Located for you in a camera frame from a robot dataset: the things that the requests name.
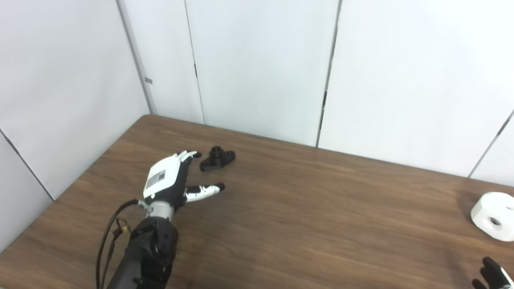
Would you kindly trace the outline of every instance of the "white block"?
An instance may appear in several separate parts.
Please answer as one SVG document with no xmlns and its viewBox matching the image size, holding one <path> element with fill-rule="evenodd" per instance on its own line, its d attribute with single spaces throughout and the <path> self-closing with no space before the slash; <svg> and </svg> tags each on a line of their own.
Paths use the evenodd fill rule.
<svg viewBox="0 0 514 289">
<path fill-rule="evenodd" d="M 475 225 L 500 241 L 514 241 L 514 197 L 506 193 L 484 194 L 471 210 Z"/>
</svg>

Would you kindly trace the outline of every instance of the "robotic hand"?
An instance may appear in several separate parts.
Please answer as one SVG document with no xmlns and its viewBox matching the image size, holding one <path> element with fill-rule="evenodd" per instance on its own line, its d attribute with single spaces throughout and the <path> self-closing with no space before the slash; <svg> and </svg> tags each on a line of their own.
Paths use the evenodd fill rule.
<svg viewBox="0 0 514 289">
<path fill-rule="evenodd" d="M 129 205 L 139 204 L 147 214 L 139 225 L 131 231 L 130 241 L 108 289 L 164 289 L 171 275 L 176 254 L 178 231 L 172 225 L 173 214 L 187 202 L 198 201 L 219 193 L 225 188 L 223 183 L 209 186 L 186 187 L 189 165 L 198 152 L 183 151 L 162 159 L 150 168 L 143 191 L 144 201 L 132 200 L 120 207 L 111 218 L 97 260 L 97 288 L 103 288 L 103 278 L 99 278 L 100 259 L 103 244 L 111 224 L 118 213 Z M 114 241 L 109 256 L 114 250 Z"/>
<path fill-rule="evenodd" d="M 482 260 L 484 267 L 480 269 L 480 274 L 489 285 L 489 289 L 513 289 L 514 283 L 507 272 L 498 265 L 492 258 L 485 257 Z M 478 279 L 471 282 L 475 289 L 487 289 L 487 287 Z"/>
</svg>

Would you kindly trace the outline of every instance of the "black fingertip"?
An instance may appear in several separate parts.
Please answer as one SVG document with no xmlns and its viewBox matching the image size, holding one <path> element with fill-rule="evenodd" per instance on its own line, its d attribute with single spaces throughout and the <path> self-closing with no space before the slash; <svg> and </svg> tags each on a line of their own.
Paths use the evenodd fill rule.
<svg viewBox="0 0 514 289">
<path fill-rule="evenodd" d="M 491 272 L 489 270 L 487 270 L 487 268 L 480 268 L 480 274 L 482 274 L 482 277 L 484 277 L 484 280 L 488 283 L 488 284 L 492 284 L 494 283 L 494 277 L 493 275 L 491 275 Z"/>
<path fill-rule="evenodd" d="M 219 188 L 219 191 L 223 191 L 225 189 L 225 184 L 223 183 L 217 183 L 215 186 Z"/>
<path fill-rule="evenodd" d="M 471 281 L 471 285 L 473 286 L 473 288 L 475 289 L 487 289 L 487 287 L 482 283 L 480 282 L 479 279 L 473 279 Z"/>
</svg>

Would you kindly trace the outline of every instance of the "label on robot hand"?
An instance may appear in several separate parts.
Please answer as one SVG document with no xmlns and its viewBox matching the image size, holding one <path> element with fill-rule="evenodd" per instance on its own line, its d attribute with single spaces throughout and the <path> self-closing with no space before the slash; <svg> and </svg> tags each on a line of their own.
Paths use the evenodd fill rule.
<svg viewBox="0 0 514 289">
<path fill-rule="evenodd" d="M 180 164 L 181 161 L 177 158 L 177 155 L 173 155 L 153 165 L 148 173 L 143 197 L 151 197 L 153 194 L 174 185 L 177 180 Z"/>
<path fill-rule="evenodd" d="M 158 183 L 159 181 L 163 180 L 166 176 L 166 170 L 162 170 L 158 173 L 156 173 L 154 176 L 150 177 L 146 183 L 146 188 L 149 188 L 153 186 L 154 184 Z"/>
</svg>

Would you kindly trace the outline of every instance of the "wood grain surface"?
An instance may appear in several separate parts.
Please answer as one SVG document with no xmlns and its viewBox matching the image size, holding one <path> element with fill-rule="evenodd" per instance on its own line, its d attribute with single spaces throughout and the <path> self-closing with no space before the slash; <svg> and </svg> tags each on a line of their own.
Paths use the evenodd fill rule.
<svg viewBox="0 0 514 289">
<path fill-rule="evenodd" d="M 175 214 L 168 288 L 470 288 L 484 256 L 514 273 L 513 244 L 469 217 L 480 195 L 512 187 L 144 116 L 0 255 L 0 286 L 94 288 L 104 227 L 141 198 L 149 168 L 214 145 L 237 159 L 209 173 L 192 164 L 188 185 L 227 189 Z M 134 227 L 144 214 L 121 217 Z"/>
</svg>

